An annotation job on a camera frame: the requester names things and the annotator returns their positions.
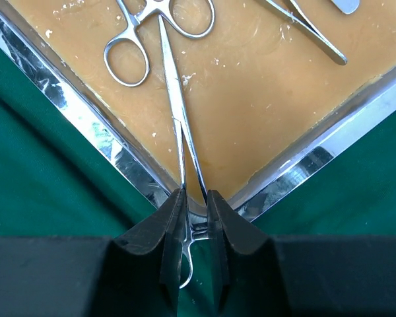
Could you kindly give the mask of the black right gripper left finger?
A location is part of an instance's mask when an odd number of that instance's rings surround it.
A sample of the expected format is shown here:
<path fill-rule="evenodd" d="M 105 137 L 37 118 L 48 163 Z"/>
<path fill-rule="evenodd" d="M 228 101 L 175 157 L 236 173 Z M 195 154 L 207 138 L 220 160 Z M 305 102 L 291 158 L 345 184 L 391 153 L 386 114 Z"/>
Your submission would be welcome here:
<path fill-rule="evenodd" d="M 95 292 L 96 316 L 176 316 L 185 223 L 186 193 L 177 189 L 110 242 Z"/>

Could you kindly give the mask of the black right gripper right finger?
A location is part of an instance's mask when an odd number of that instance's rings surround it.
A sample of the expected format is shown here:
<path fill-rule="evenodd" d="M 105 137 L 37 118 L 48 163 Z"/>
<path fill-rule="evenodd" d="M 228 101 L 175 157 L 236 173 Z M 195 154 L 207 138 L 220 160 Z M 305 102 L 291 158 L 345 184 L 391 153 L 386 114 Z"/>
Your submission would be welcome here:
<path fill-rule="evenodd" d="M 269 236 L 208 192 L 207 224 L 217 316 L 283 316 L 284 285 Z"/>

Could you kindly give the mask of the dark green surgical cloth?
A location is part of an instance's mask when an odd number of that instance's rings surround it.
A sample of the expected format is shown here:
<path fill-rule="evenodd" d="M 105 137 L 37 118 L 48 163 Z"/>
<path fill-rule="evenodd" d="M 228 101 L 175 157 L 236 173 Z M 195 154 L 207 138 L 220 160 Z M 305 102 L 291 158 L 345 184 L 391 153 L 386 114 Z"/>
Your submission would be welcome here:
<path fill-rule="evenodd" d="M 0 49 L 0 236 L 117 236 L 152 211 Z M 396 112 L 255 224 L 396 235 Z"/>

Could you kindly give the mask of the steel surgical scissors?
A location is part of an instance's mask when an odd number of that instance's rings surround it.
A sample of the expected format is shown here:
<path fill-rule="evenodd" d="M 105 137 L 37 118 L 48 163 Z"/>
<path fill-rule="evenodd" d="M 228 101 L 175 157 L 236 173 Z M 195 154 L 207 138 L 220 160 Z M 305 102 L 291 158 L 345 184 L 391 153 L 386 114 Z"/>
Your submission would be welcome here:
<path fill-rule="evenodd" d="M 199 164 L 197 151 L 193 142 L 191 129 L 187 119 L 183 89 L 180 83 L 178 69 L 172 54 L 168 33 L 162 15 L 158 16 L 158 25 L 161 39 L 162 62 L 168 100 L 172 112 L 174 123 L 174 134 L 178 152 L 178 163 L 180 171 L 180 189 L 187 191 L 186 169 L 185 169 L 185 150 L 188 149 L 194 165 L 195 173 L 199 181 L 204 202 L 207 202 L 207 187 L 205 185 L 203 173 Z"/>

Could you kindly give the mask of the steel tray with brown liner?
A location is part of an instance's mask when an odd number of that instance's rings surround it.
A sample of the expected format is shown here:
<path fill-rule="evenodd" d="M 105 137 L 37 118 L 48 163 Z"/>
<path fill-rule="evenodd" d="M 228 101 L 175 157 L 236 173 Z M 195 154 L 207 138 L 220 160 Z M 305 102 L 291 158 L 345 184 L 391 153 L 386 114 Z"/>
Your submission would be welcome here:
<path fill-rule="evenodd" d="M 295 24 L 262 1 L 213 1 L 216 19 L 200 39 L 166 20 L 206 187 L 244 210 L 285 173 L 327 127 L 330 117 L 374 81 L 396 72 L 396 1 L 361 1 L 345 15 L 331 1 L 296 1 L 348 59 L 336 64 Z M 204 31 L 207 1 L 172 1 L 175 21 Z M 179 182 L 172 113 L 160 55 L 158 15 L 137 29 L 150 61 L 147 79 L 125 87 L 109 74 L 104 48 L 127 26 L 116 1 L 0 1 L 2 36 L 15 35 L 61 81 L 63 115 L 109 161 L 126 150 L 144 171 L 133 182 L 160 205 Z M 145 62 L 122 42 L 110 65 L 137 82 Z"/>

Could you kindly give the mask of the steel hemostat forceps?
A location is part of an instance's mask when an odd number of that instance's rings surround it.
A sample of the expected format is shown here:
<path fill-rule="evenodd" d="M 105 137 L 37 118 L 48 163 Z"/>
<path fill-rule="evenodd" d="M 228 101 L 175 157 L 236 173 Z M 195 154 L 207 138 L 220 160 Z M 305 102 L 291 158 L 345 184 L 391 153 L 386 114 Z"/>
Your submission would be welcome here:
<path fill-rule="evenodd" d="M 174 18 L 174 14 L 172 12 L 172 1 L 166 0 L 166 1 L 145 1 L 145 6 L 144 9 L 139 11 L 136 14 L 132 14 L 128 8 L 128 6 L 125 4 L 124 1 L 122 0 L 117 0 L 116 1 L 118 7 L 121 10 L 121 13 L 123 17 L 125 18 L 126 21 L 126 28 L 113 37 L 105 46 L 104 48 L 104 63 L 106 65 L 106 68 L 109 72 L 109 74 L 113 77 L 115 81 L 117 81 L 119 84 L 125 86 L 125 87 L 137 87 L 141 85 L 145 80 L 147 79 L 149 73 L 150 73 L 150 61 L 149 57 L 147 54 L 147 51 L 141 42 L 141 40 L 138 37 L 137 34 L 137 29 L 142 25 L 146 19 L 153 15 L 158 15 L 159 17 L 162 17 L 164 20 L 166 20 L 178 33 L 180 33 L 182 36 L 185 36 L 186 38 L 190 39 L 200 39 L 204 38 L 207 36 L 211 30 L 214 27 L 215 24 L 215 19 L 216 19 L 216 13 L 215 13 L 215 5 L 213 1 L 207 1 L 207 5 L 210 10 L 210 20 L 209 20 L 209 25 L 208 27 L 202 31 L 201 33 L 198 34 L 193 34 L 190 32 L 187 32 L 184 30 L 176 21 Z M 118 44 L 122 42 L 130 42 L 134 46 L 136 46 L 140 53 L 142 54 L 142 57 L 145 62 L 145 70 L 143 73 L 143 76 L 137 81 L 137 82 L 128 82 L 123 80 L 121 77 L 119 77 L 114 70 L 112 69 L 112 66 L 110 65 L 110 51 Z"/>

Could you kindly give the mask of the steel tweezers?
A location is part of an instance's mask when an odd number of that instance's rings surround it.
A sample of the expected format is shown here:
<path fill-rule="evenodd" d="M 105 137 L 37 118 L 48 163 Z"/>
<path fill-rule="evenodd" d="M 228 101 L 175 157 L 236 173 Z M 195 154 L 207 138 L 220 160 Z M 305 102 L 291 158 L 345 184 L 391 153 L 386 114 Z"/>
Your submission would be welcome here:
<path fill-rule="evenodd" d="M 301 30 L 313 43 L 315 43 L 326 55 L 338 65 L 346 65 L 347 57 L 336 48 L 306 16 L 296 1 L 287 1 L 288 9 L 283 8 L 275 1 L 262 1 L 274 15 L 283 18 Z"/>

